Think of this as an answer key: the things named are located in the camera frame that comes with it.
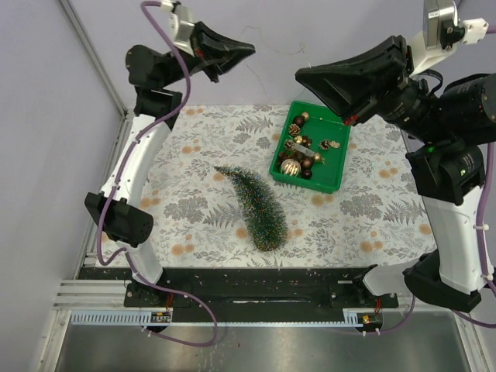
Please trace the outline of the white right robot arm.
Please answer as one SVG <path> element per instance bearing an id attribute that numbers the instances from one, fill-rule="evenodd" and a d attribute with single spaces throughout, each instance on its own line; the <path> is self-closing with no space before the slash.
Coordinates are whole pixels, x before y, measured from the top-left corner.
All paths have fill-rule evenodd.
<path id="1" fill-rule="evenodd" d="M 436 249 L 401 268 L 400 282 L 425 303 L 468 313 L 494 283 L 478 207 L 491 180 L 480 148 L 495 142 L 495 76 L 474 74 L 435 88 L 422 79 L 463 42 L 460 33 L 433 46 L 422 36 L 390 36 L 359 56 L 299 69 L 295 79 L 345 125 L 379 116 L 422 143 L 406 159 Z"/>

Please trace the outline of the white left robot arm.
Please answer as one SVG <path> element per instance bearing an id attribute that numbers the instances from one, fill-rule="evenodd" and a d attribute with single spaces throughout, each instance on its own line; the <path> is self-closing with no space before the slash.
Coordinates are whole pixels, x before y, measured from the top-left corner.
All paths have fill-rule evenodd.
<path id="1" fill-rule="evenodd" d="M 194 24 L 185 45 L 171 43 L 160 53 L 135 45 L 126 54 L 129 83 L 136 91 L 133 121 L 114 170 L 98 193 L 88 193 L 84 205 L 98 234 L 123 243 L 133 278 L 142 283 L 141 297 L 149 305 L 162 305 L 168 288 L 159 282 L 163 268 L 153 251 L 153 217 L 140 208 L 142 190 L 153 160 L 171 134 L 191 94 L 191 76 L 203 72 L 216 83 L 246 58 L 255 54 L 251 43 L 233 40 Z"/>

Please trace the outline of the small green christmas tree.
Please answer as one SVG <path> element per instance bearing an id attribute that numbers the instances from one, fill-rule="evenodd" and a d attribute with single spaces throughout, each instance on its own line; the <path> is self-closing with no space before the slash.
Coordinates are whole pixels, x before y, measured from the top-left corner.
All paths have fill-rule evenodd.
<path id="1" fill-rule="evenodd" d="M 244 167 L 216 166 L 214 169 L 231 183 L 255 248 L 261 252 L 281 248 L 288 238 L 286 214 L 267 181 Z"/>

